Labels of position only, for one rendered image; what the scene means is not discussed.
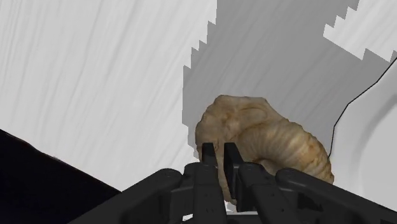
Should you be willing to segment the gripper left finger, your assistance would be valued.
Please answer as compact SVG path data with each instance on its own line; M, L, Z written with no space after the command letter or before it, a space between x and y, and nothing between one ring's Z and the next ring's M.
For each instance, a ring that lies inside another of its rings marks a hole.
M184 173L160 169L68 224L227 224L213 144Z

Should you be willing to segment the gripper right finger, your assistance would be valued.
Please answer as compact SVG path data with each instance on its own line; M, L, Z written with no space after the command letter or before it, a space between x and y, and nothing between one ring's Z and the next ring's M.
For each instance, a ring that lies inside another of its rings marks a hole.
M293 168L271 175L224 145L223 168L237 210L255 209L262 224L397 224L397 211Z

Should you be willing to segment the tan ridged curved horn shape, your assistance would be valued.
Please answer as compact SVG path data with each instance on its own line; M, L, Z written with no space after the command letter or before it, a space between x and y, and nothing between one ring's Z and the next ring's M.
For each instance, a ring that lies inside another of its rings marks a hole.
M334 182L331 162L322 143L295 122L280 115L262 97L219 95L195 127L197 152L212 143L218 179L226 202L232 198L224 171L225 143L235 143L245 162L262 165L274 175L291 167L327 183Z

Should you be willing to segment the white rounded object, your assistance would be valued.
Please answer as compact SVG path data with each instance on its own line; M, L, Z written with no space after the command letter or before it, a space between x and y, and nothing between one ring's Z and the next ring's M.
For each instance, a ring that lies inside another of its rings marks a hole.
M397 58L347 105L330 159L336 186L397 211Z

